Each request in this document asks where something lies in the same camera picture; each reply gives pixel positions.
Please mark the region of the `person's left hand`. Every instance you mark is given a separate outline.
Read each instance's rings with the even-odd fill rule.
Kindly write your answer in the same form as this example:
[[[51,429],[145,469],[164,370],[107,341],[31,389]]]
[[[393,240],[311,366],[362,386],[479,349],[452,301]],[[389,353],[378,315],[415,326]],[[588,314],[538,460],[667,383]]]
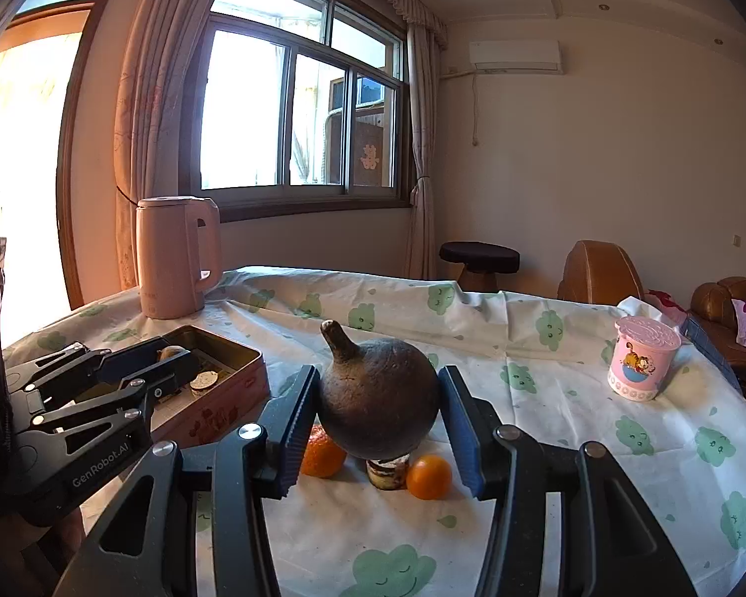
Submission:
[[[75,508],[51,527],[34,527],[12,513],[0,519],[0,596],[52,596],[85,540]]]

